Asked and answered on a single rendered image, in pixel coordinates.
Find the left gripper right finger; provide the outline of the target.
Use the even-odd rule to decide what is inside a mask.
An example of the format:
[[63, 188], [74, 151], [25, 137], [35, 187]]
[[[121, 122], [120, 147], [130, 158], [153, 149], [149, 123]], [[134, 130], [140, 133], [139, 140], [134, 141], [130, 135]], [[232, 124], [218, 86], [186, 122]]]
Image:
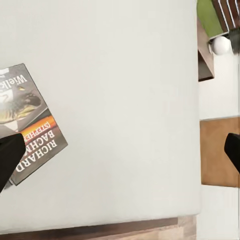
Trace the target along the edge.
[[240, 135], [235, 133], [229, 133], [227, 135], [224, 151], [235, 165], [240, 173]]

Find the hardback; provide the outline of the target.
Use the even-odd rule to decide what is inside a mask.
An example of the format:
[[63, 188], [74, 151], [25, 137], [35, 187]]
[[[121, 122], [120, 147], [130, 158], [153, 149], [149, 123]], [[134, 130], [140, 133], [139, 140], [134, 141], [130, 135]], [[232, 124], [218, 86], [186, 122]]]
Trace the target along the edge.
[[25, 64], [0, 70], [0, 139], [22, 133], [26, 152], [9, 183], [19, 185], [69, 144]]

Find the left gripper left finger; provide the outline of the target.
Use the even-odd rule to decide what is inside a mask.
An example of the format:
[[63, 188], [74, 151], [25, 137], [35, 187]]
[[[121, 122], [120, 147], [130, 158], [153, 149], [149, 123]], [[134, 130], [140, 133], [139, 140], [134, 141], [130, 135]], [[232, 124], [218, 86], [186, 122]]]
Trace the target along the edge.
[[22, 133], [0, 138], [0, 193], [26, 152]]

